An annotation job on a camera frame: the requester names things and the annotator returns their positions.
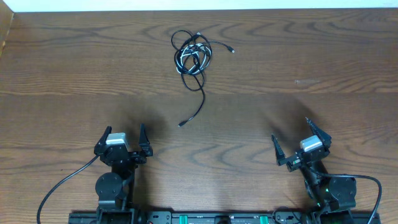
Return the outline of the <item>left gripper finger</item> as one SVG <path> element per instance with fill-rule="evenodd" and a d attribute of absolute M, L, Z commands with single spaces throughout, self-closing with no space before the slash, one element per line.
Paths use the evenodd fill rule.
<path fill-rule="evenodd" d="M 150 152 L 150 142 L 146 135 L 146 129 L 144 123 L 140 125 L 139 147 L 144 152 Z"/>
<path fill-rule="evenodd" d="M 112 127 L 107 126 L 103 135 L 100 137 L 99 141 L 97 142 L 98 146 L 102 146 L 102 145 L 106 144 L 106 140 L 107 140 L 109 134 L 111 134 L 111 131 L 112 131 Z"/>

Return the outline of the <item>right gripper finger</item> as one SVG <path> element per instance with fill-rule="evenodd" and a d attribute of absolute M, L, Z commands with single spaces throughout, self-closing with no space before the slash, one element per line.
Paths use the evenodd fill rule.
<path fill-rule="evenodd" d="M 272 142 L 274 144 L 275 148 L 275 157 L 276 157 L 276 163 L 278 166 L 284 165 L 285 164 L 285 154 L 280 146 L 280 144 L 277 141 L 277 138 L 272 134 L 271 135 Z"/>
<path fill-rule="evenodd" d="M 316 135 L 323 144 L 331 143 L 331 136 L 320 129 L 311 119 L 306 118 L 307 124 L 309 125 L 312 133 Z"/>

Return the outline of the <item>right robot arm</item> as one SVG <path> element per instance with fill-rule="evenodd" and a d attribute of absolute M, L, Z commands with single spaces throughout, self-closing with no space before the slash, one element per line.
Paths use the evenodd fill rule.
<path fill-rule="evenodd" d="M 308 195 L 317 206 L 302 215 L 301 223 L 353 223 L 350 209 L 356 206 L 356 180 L 354 177 L 336 177 L 329 174 L 322 159 L 330 154 L 331 136 L 307 119 L 312 136 L 300 141 L 300 149 L 286 157 L 277 138 L 271 139 L 275 147 L 278 166 L 288 171 L 299 170 L 304 178 Z"/>

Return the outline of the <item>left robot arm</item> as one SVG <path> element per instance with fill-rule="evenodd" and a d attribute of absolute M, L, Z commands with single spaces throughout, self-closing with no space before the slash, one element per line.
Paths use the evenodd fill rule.
<path fill-rule="evenodd" d="M 153 156 L 146 129 L 140 125 L 139 150 L 129 151 L 125 133 L 108 126 L 94 147 L 94 154 L 111 168 L 96 181 L 97 223 L 147 223 L 148 214 L 133 204 L 135 171 Z"/>

